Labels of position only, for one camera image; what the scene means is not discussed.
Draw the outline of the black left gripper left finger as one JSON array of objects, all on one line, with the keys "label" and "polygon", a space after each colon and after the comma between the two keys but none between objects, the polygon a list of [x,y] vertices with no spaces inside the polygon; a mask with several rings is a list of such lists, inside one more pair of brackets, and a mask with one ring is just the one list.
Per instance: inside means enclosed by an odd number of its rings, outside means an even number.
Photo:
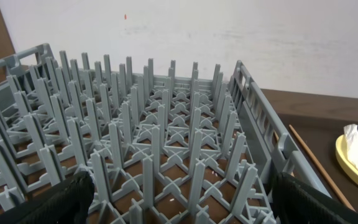
[{"label": "black left gripper left finger", "polygon": [[81,171],[0,214],[0,224],[84,224],[93,199],[93,180],[87,171]]}]

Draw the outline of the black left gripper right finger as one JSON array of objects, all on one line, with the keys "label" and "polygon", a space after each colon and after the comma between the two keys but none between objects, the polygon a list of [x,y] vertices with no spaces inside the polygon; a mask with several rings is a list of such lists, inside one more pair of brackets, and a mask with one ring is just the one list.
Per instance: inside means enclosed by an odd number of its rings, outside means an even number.
[{"label": "black left gripper right finger", "polygon": [[285,172],[275,177],[272,199],[282,223],[358,223],[358,213]]}]

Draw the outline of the yellow plastic plate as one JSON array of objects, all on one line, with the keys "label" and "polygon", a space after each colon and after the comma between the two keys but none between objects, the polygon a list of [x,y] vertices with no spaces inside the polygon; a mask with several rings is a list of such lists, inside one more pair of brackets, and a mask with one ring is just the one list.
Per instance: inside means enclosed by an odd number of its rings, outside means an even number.
[{"label": "yellow plastic plate", "polygon": [[347,142],[342,134],[336,139],[336,159],[347,176],[358,185],[358,170],[347,160],[346,149]]}]

